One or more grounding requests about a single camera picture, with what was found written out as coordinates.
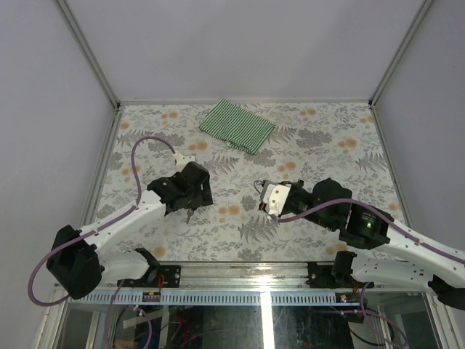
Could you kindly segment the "silver key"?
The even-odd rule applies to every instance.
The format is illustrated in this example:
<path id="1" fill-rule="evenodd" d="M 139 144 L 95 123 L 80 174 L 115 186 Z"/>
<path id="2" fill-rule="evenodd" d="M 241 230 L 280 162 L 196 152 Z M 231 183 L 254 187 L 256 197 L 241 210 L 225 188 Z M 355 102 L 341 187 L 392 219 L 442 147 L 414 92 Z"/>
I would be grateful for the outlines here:
<path id="1" fill-rule="evenodd" d="M 187 219 L 186 219 L 186 223 L 188 224 L 189 221 L 190 221 L 190 218 L 193 216 L 193 210 L 188 210 L 187 211 Z"/>

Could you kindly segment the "large silver keyring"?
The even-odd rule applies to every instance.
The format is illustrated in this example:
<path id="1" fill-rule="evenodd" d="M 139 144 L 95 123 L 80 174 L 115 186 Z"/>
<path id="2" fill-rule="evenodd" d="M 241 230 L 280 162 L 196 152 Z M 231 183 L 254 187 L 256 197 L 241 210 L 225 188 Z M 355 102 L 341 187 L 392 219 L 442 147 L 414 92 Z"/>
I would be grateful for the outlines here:
<path id="1" fill-rule="evenodd" d="M 259 194 L 259 210 L 265 212 L 266 207 L 269 203 L 269 194 L 268 192 L 269 182 L 266 180 L 255 180 L 254 188 Z"/>

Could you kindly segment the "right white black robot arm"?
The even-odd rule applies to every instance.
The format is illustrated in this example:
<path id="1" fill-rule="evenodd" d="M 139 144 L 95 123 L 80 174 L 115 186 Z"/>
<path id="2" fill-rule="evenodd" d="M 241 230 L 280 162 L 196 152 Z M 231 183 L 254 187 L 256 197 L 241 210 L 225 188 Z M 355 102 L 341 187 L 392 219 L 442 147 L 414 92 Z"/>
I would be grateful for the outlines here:
<path id="1" fill-rule="evenodd" d="M 305 219 L 339 234 L 356 249 L 401 257 L 412 265 L 405 281 L 421 281 L 443 304 L 464 309 L 464 251 L 441 244 L 395 220 L 392 215 L 352 199 L 352 191 L 327 178 L 312 191 L 302 180 L 289 182 L 281 222 Z"/>

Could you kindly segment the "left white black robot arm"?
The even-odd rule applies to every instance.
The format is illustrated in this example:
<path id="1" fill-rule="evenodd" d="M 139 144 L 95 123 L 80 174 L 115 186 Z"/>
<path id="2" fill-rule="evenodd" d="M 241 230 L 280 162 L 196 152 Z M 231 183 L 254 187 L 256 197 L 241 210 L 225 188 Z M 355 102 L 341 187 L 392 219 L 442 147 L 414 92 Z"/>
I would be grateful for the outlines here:
<path id="1" fill-rule="evenodd" d="M 152 181 L 134 201 L 91 225 L 61 228 L 55 237 L 56 254 L 48 258 L 47 270 L 68 295 L 78 300 L 101 284 L 119 281 L 125 287 L 157 287 L 160 263 L 144 247 L 117 252 L 116 246 L 143 226 L 162 220 L 178 210 L 191 212 L 213 203 L 210 174 L 191 161 L 171 177 Z"/>

